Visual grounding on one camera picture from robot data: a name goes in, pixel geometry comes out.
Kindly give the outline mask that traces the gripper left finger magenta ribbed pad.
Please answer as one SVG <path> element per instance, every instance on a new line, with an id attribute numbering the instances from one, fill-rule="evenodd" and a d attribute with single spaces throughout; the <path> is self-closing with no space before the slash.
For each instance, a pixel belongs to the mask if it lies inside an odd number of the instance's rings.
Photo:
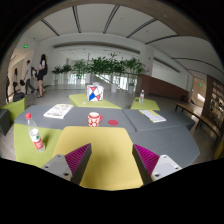
<path id="1" fill-rule="evenodd" d="M 91 154 L 91 144 L 88 143 L 66 155 L 57 154 L 42 169 L 79 185 Z"/>

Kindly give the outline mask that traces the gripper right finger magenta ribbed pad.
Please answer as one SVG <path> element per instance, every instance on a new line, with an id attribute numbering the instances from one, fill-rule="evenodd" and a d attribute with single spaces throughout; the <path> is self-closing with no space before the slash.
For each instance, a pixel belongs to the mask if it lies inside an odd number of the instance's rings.
<path id="1" fill-rule="evenodd" d="M 137 164 L 143 185 L 148 185 L 181 170 L 181 167 L 168 155 L 159 156 L 137 144 L 133 145 L 132 154 Z"/>

